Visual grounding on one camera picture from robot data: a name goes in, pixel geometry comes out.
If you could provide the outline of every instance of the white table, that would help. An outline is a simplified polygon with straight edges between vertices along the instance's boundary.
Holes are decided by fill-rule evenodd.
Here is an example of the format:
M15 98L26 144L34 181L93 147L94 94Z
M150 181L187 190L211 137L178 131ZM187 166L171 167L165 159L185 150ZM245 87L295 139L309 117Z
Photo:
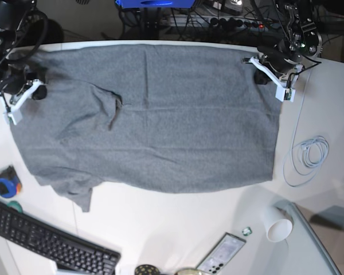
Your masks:
M68 50L119 44L212 46L255 52L242 46L171 41L99 41L43 46L43 50ZM41 187L25 167L2 118L0 103L0 169L13 164L24 184L15 197L25 213L72 234L121 252L117 274L133 274L138 264L152 264L167 274L196 266L225 232L241 236L250 226L247 244L220 273L253 275L251 266L265 263L256 251L272 249L259 221L262 207L283 198L313 213L332 205L344 207L344 64L322 60L313 69L298 125L296 142L323 135L330 153L318 176L301 188L288 187L282 178L282 160L290 148L307 73L297 82L294 103L285 102L280 115L273 181L204 194L164 194L122 183L103 183L93 189L91 211L80 208ZM0 255L7 257L10 275L55 274L52 261L0 237Z

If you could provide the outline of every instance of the gray cloth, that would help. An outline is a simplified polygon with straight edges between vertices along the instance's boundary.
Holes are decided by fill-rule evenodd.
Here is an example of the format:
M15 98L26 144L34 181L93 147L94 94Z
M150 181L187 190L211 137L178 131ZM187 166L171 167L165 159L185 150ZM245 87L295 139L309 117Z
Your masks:
M272 179L280 102L252 53L123 45L37 53L48 96L11 127L41 185L89 211L103 181L168 193Z

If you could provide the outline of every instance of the paper cup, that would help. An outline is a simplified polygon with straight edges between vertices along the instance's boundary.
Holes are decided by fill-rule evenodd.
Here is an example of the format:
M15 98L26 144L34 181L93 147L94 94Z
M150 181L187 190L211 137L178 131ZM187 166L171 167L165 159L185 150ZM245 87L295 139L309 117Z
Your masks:
M261 221L266 230L266 237L271 242L280 242L292 232L293 224L277 208L270 206L261 214Z

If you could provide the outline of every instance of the keyboard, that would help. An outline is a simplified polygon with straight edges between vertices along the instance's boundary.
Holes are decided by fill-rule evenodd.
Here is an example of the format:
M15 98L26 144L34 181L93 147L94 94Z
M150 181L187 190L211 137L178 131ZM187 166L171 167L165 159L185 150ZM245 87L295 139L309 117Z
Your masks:
M120 254L72 236L0 202L0 236L75 271L112 275Z

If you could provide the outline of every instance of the white cable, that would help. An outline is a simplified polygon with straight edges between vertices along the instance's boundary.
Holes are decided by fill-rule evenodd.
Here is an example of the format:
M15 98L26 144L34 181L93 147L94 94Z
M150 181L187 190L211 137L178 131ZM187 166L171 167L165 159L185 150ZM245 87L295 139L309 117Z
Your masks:
M311 74L312 74L312 70L310 70L310 73L308 74L306 85L304 87L302 102L300 104L297 122L296 122L296 126L295 126L294 132L293 132L291 149L286 154L286 156L284 157L284 160L283 160L283 178L284 178L285 182L291 187L303 186L306 183L309 183L310 181L312 181L317 176L318 172L321 169L323 162L327 158L327 154L329 153L329 144L323 136L315 136L312 139L307 139L307 140L300 142L294 146L294 138L295 138L295 135L297 133L298 121L299 121L300 113L302 111L304 96L306 95L307 84L308 84L308 81L310 80ZM308 173L300 172L298 170L297 166L294 164L294 160L293 160L293 150L294 149L298 150L297 151L297 161L302 165L302 167L304 167L307 170L310 170ZM310 159L311 149L318 150L318 152L320 154L320 157L318 160L312 161ZM291 157L292 166L293 166L294 170L297 172L297 174L300 176L310 176L309 179L305 180L302 183L296 184L296 185L290 184L288 182L288 180L286 178L286 173L284 172L284 166L285 166L285 163L286 163L288 156Z

